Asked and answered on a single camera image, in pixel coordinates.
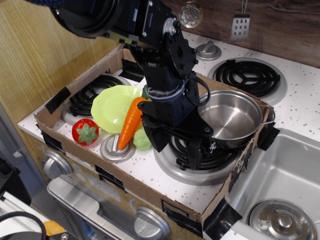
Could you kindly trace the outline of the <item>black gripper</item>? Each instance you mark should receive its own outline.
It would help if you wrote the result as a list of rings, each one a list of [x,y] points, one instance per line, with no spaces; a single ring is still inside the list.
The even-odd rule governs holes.
[[[157,152],[161,152],[171,140],[171,136],[181,137],[189,142],[176,139],[176,163],[181,170],[208,170],[205,157],[208,153],[205,141],[214,131],[200,117],[198,107],[201,102],[196,79],[179,80],[165,89],[148,83],[143,92],[148,101],[138,104],[142,111],[144,131]]]

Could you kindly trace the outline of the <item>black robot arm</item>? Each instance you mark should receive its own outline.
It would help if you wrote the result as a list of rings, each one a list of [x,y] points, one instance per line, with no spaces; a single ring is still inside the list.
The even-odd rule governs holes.
[[[183,37],[169,6],[159,0],[38,0],[67,31],[84,38],[105,37],[127,44],[143,70],[149,101],[138,103],[151,144],[162,151],[172,137],[186,142],[192,170],[214,149],[213,129],[200,117],[193,71],[196,50]]]

